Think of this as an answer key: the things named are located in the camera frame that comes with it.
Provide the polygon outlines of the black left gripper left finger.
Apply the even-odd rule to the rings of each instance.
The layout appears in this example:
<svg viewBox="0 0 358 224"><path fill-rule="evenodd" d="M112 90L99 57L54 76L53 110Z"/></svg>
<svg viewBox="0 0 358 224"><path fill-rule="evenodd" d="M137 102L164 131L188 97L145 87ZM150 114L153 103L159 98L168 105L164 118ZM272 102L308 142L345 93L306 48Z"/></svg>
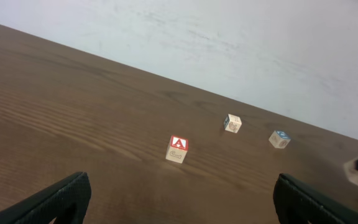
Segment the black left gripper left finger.
<svg viewBox="0 0 358 224"><path fill-rule="evenodd" d="M0 211L0 224L82 224L91 198L86 172L75 172L23 201Z"/></svg>

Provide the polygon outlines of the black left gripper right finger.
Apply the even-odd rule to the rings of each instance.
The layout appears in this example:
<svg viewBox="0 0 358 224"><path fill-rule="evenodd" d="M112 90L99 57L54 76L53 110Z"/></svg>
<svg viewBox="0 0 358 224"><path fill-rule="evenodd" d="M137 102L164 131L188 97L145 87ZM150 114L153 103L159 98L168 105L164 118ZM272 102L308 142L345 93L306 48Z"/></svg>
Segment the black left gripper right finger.
<svg viewBox="0 0 358 224"><path fill-rule="evenodd" d="M289 174L278 176L273 203L281 224L358 224L357 212Z"/></svg>

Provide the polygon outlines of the red letter A block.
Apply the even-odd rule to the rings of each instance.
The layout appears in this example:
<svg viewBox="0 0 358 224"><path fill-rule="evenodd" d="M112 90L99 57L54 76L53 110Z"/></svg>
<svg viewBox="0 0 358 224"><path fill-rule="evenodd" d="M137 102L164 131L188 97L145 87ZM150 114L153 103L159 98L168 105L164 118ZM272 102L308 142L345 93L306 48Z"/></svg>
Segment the red letter A block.
<svg viewBox="0 0 358 224"><path fill-rule="evenodd" d="M167 147L166 160L182 164L188 152L188 140L172 135Z"/></svg>

